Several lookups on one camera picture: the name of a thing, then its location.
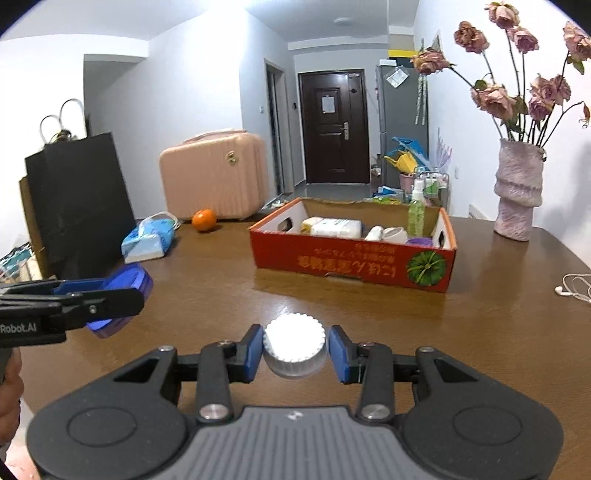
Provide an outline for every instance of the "door handle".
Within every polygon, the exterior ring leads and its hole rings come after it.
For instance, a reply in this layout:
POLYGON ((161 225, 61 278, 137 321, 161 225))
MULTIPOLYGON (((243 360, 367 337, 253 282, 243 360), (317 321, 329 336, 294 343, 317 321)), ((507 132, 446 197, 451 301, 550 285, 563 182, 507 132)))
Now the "door handle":
POLYGON ((345 132, 345 140, 348 140, 349 139, 349 122, 345 122, 343 125, 344 126, 341 127, 341 130, 343 132, 345 132))

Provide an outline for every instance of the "watermelon logo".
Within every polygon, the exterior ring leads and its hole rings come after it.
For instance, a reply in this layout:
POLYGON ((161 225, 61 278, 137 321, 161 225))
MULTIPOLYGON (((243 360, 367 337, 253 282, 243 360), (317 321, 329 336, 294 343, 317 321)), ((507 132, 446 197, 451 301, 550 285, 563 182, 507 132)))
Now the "watermelon logo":
POLYGON ((441 282, 446 266, 445 257, 436 251, 424 250, 408 262, 408 279, 420 287, 432 287, 441 282))

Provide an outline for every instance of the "paper notice on door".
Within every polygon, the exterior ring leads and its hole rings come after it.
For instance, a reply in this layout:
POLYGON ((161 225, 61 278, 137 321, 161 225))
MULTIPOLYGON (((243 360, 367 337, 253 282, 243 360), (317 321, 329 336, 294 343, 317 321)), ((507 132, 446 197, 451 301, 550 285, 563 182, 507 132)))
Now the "paper notice on door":
POLYGON ((335 97, 322 97, 322 113, 334 113, 335 111, 335 97))

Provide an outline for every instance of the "vase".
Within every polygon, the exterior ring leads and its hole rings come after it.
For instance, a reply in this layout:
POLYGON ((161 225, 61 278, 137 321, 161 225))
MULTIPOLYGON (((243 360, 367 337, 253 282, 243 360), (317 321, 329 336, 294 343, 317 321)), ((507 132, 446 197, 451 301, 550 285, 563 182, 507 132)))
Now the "vase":
POLYGON ((523 142, 501 140, 495 193, 500 197, 495 232, 518 240, 530 240, 534 208, 542 205, 544 150, 523 142))

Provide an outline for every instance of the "orange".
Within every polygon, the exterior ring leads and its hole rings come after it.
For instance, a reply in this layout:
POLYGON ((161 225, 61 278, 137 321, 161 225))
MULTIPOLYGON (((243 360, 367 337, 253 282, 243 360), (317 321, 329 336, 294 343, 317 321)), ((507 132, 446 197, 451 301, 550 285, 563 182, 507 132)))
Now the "orange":
POLYGON ((213 213, 213 210, 199 210, 195 215, 193 215, 193 220, 191 220, 191 224, 199 232, 209 232, 213 229, 213 227, 216 226, 217 217, 216 214, 213 213))

